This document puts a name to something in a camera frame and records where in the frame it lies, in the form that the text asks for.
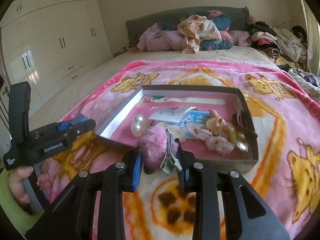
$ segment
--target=pink fluffy pom-pom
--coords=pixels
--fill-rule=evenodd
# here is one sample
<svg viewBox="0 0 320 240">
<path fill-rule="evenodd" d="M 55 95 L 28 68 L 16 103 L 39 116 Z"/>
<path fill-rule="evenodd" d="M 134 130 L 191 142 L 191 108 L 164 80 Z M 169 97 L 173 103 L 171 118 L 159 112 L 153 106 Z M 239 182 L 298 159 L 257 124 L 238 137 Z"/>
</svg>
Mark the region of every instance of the pink fluffy pom-pom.
<svg viewBox="0 0 320 240">
<path fill-rule="evenodd" d="M 174 153 L 178 150 L 178 143 L 173 141 Z M 165 157 L 167 147 L 167 133 L 163 127 L 151 127 L 139 138 L 138 147 L 142 153 L 143 163 L 159 169 Z"/>
</svg>

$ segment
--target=box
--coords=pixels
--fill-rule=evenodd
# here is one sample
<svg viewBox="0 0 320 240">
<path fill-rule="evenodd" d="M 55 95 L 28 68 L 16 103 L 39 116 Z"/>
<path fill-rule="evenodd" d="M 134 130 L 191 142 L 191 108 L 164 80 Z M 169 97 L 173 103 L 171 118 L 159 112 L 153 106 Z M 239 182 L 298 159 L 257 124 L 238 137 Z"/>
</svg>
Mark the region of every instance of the box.
<svg viewBox="0 0 320 240">
<path fill-rule="evenodd" d="M 204 112 L 215 109 L 227 122 L 231 121 L 236 110 L 241 109 L 247 120 L 247 128 L 255 132 L 250 111 L 239 89 L 218 86 L 150 85 L 142 86 L 133 92 L 101 125 L 96 134 L 107 147 L 124 153 L 137 146 L 138 138 L 135 138 L 130 130 L 135 114 L 143 114 L 147 119 L 161 108 L 180 105 L 196 106 L 197 110 Z M 248 136 L 247 140 L 247 152 L 235 148 L 226 156 L 209 151 L 200 141 L 187 140 L 181 146 L 184 150 L 193 152 L 199 162 L 209 165 L 217 172 L 228 173 L 238 170 L 246 173 L 259 159 L 257 139 Z"/>
</svg>

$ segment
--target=headboard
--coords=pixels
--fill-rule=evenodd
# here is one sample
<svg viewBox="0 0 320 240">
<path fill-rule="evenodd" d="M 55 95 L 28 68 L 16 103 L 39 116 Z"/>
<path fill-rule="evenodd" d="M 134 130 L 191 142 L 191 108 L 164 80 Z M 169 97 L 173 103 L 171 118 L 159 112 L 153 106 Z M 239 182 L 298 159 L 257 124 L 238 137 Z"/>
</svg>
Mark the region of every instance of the headboard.
<svg viewBox="0 0 320 240">
<path fill-rule="evenodd" d="M 188 7 L 180 8 L 174 10 L 168 10 L 158 13 L 149 14 L 136 18 L 133 20 L 128 20 L 125 25 L 128 30 L 129 47 L 135 47 L 138 43 L 139 37 L 154 23 L 156 22 L 167 22 L 172 24 L 179 24 L 182 18 L 187 18 L 189 14 L 206 11 L 215 10 L 221 11 L 229 15 L 231 19 L 230 30 L 240 30 L 246 31 L 246 20 L 249 15 L 249 9 L 245 8 L 233 8 L 233 7 L 221 7 L 221 6 L 200 6 L 200 7 Z"/>
</svg>

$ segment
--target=white wardrobe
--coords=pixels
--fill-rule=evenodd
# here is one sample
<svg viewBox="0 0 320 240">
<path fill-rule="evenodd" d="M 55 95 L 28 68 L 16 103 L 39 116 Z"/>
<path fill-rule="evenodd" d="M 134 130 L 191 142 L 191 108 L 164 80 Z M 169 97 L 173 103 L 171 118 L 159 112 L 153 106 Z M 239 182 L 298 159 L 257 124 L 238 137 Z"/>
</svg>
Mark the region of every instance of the white wardrobe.
<svg viewBox="0 0 320 240">
<path fill-rule="evenodd" d="M 112 58 L 98 0 L 16 0 L 0 26 L 10 83 L 31 86 L 29 116 Z"/>
</svg>

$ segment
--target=green sleeve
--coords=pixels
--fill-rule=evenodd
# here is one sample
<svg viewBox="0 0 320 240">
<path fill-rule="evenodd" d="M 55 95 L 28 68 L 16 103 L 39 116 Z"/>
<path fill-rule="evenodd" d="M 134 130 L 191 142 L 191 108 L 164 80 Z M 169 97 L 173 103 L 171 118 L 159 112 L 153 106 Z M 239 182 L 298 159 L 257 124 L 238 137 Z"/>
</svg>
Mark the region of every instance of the green sleeve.
<svg viewBox="0 0 320 240">
<path fill-rule="evenodd" d="M 0 205 L 17 231 L 24 236 L 41 214 L 30 216 L 16 203 L 9 190 L 8 176 L 7 170 L 3 170 L 0 174 Z"/>
</svg>

